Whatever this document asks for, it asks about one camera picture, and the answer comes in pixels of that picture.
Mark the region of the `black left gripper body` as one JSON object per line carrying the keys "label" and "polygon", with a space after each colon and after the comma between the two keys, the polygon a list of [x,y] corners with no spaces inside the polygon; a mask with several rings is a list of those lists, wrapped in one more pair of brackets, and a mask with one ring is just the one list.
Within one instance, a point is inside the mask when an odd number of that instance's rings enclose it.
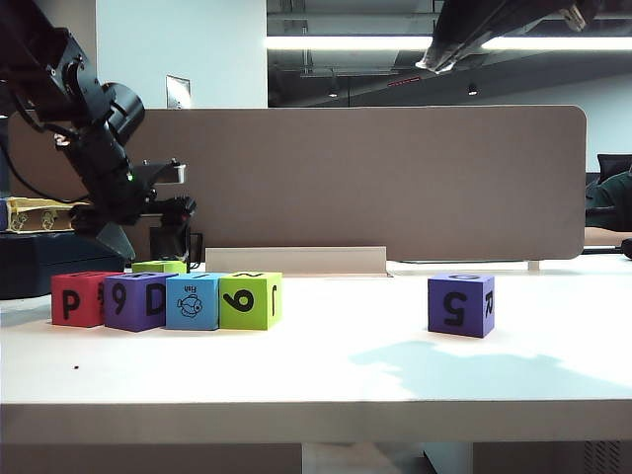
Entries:
{"label": "black left gripper body", "polygon": [[114,207],[98,206],[92,202],[76,202],[70,209],[71,229],[80,235],[97,235],[107,224],[133,226],[147,215],[161,214],[161,200],[142,202],[140,205],[124,203]]}

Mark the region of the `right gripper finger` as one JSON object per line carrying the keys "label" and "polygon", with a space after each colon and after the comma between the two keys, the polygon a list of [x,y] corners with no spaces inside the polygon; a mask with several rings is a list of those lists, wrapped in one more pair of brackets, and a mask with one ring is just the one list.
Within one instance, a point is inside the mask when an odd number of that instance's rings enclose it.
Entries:
{"label": "right gripper finger", "polygon": [[573,32],[570,36],[531,36],[520,34],[519,29],[487,40],[476,49],[510,51],[629,51],[631,36],[600,37],[586,35],[584,31],[599,10],[596,1],[534,1],[538,7],[538,18],[529,23],[539,23],[545,18],[557,15]]}
{"label": "right gripper finger", "polygon": [[445,1],[431,45],[416,66],[435,74],[448,71],[487,40],[537,18],[534,1]]}

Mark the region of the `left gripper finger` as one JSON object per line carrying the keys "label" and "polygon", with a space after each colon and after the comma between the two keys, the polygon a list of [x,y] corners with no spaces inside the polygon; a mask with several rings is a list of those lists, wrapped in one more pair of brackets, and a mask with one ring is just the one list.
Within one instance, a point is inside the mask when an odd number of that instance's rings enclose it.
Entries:
{"label": "left gripper finger", "polygon": [[106,223],[97,233],[96,240],[126,261],[133,261],[136,257],[127,235],[118,224]]}
{"label": "left gripper finger", "polygon": [[186,260],[191,247],[191,219],[197,204],[191,197],[180,196],[165,199],[161,207],[159,257]]}

